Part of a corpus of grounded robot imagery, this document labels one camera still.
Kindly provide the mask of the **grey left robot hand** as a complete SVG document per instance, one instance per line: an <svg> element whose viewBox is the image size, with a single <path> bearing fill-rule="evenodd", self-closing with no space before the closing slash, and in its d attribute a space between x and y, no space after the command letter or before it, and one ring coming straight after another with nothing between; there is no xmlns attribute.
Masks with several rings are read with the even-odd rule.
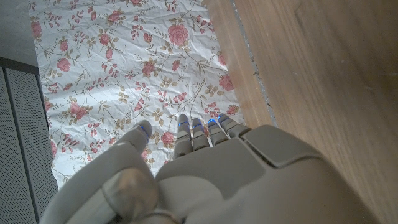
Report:
<svg viewBox="0 0 398 224"><path fill-rule="evenodd" d="M225 114L178 118L173 159L153 174L138 122L55 194L41 223L377 223L312 146Z"/></svg>

